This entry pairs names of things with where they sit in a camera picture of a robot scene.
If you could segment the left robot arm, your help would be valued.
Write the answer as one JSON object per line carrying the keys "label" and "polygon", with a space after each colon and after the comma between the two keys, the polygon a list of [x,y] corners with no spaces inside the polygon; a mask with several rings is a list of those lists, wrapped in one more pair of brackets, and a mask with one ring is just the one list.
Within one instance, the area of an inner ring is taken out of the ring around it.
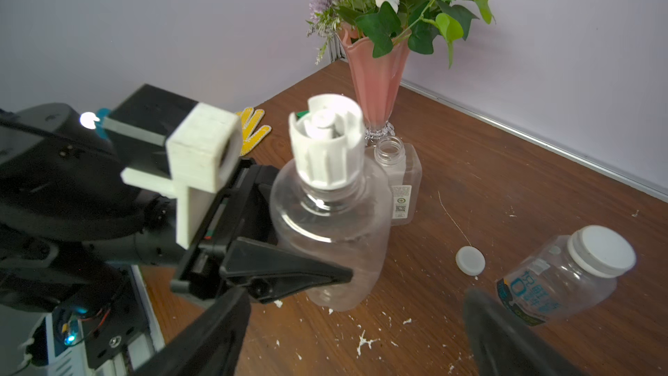
{"label": "left robot arm", "polygon": [[127,186],[121,170],[112,145],[67,104],[2,113],[4,306],[90,317],[118,297],[128,265],[174,268],[172,292],[203,307],[234,288],[267,304],[352,279],[348,267],[278,247],[276,167],[240,159],[189,248],[176,240],[176,201]]}

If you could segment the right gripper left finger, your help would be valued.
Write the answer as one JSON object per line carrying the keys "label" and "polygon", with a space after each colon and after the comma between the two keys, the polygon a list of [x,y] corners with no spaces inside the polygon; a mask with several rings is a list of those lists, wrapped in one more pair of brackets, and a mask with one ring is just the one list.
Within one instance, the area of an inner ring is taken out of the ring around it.
{"label": "right gripper left finger", "polygon": [[248,292],[229,290],[134,374],[235,374],[251,311]]}

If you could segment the square clear bottle with label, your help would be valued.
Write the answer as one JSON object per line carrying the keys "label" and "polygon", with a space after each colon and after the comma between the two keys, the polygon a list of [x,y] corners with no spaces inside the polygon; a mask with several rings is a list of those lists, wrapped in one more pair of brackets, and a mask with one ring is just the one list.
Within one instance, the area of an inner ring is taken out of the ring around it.
{"label": "square clear bottle with label", "polygon": [[366,154],[380,165],[389,178],[393,197],[393,226],[412,222],[422,179],[422,165],[412,144],[397,137],[384,137]]}

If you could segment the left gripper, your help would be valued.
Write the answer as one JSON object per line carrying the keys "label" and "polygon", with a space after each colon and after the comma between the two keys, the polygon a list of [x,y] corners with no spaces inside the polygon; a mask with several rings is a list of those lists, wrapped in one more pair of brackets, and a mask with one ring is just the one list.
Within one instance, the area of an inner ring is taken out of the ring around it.
{"label": "left gripper", "polygon": [[170,281],[192,303],[212,303],[229,290],[272,303],[300,292],[351,282],[348,267],[276,246],[269,199],[279,169],[243,158],[216,195]]}

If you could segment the round clear bottle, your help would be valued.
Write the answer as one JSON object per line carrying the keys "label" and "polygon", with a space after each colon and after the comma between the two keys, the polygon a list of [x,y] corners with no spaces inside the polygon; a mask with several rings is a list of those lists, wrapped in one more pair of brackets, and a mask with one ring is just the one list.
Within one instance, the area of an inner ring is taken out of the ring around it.
{"label": "round clear bottle", "polygon": [[349,283],[307,290],[311,302],[344,312],[367,298],[384,265],[391,209],[388,177],[368,157],[358,178],[334,191],[308,186],[293,160],[280,170],[270,201],[278,245],[353,271]]}
{"label": "round clear bottle", "polygon": [[549,240],[497,282],[501,305],[530,327],[590,309],[617,288],[618,278],[599,278],[574,262],[566,246],[571,235]]}

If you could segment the white cap small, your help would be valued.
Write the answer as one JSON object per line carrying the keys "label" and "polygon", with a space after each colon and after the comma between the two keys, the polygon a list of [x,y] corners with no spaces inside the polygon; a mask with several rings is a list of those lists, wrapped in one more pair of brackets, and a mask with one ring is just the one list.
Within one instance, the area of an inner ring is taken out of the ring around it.
{"label": "white cap small", "polygon": [[586,226],[567,240],[567,251],[586,272],[602,279],[615,279],[636,266],[637,256],[630,243],[603,226]]}

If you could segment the round clear bottle front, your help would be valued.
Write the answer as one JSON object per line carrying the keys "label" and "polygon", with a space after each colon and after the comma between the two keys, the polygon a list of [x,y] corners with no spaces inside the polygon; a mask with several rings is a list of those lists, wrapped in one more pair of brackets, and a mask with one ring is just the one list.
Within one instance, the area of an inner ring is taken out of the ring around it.
{"label": "round clear bottle front", "polygon": [[599,278],[574,262],[566,246],[571,235],[549,240],[497,282],[501,305],[530,327],[590,309],[617,288],[618,278]]}

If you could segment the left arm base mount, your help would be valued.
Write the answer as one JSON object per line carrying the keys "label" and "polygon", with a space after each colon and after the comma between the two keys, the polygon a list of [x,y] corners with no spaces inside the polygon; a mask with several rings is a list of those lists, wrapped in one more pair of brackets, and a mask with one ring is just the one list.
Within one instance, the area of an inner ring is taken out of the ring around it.
{"label": "left arm base mount", "polygon": [[130,375],[165,347],[137,266],[122,266],[123,292],[90,320],[57,308],[46,319],[53,375]]}

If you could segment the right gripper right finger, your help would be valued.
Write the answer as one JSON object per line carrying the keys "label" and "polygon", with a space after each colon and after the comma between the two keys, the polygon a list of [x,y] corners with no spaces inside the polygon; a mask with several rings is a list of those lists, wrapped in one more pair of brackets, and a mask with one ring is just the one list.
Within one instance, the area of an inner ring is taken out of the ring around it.
{"label": "right gripper right finger", "polygon": [[466,291],[463,318],[473,358],[481,375],[582,374],[483,291]]}

